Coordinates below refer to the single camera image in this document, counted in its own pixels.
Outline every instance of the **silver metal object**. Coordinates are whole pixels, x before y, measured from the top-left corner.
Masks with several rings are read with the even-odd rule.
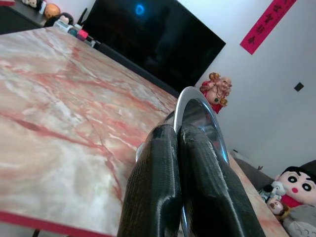
[[[221,154],[223,159],[229,163],[227,150],[223,135],[210,104],[203,94],[195,87],[185,88],[177,102],[174,112],[169,114],[161,124],[168,123],[173,126],[178,134],[183,124],[192,124],[199,127],[214,144],[214,148]],[[142,151],[143,144],[136,151],[136,161]],[[186,215],[186,210],[182,208],[182,229],[184,237],[190,233],[190,223]]]

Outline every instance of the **red couplet banner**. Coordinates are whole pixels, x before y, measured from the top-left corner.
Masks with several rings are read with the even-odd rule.
[[[296,0],[273,0],[240,45],[253,54]]]

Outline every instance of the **tv screen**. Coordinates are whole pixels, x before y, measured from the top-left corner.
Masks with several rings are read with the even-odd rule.
[[[225,45],[176,0],[96,0],[84,29],[178,92]]]

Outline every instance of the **red table edge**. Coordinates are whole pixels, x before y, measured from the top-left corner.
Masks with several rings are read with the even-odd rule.
[[[95,233],[75,227],[69,227],[57,223],[42,221],[36,218],[25,217],[3,211],[0,211],[0,221],[19,226],[25,226],[37,230],[54,232],[56,234],[69,235],[72,237],[112,237],[105,234]]]
[[[15,5],[15,0],[0,0],[0,6],[13,6]]]

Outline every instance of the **orange ball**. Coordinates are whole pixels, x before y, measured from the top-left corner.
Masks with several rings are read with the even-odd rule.
[[[57,16],[59,14],[60,14],[60,9],[57,5],[55,5],[53,3],[47,4],[47,6],[45,8],[45,17],[47,19],[49,19],[53,16]]]

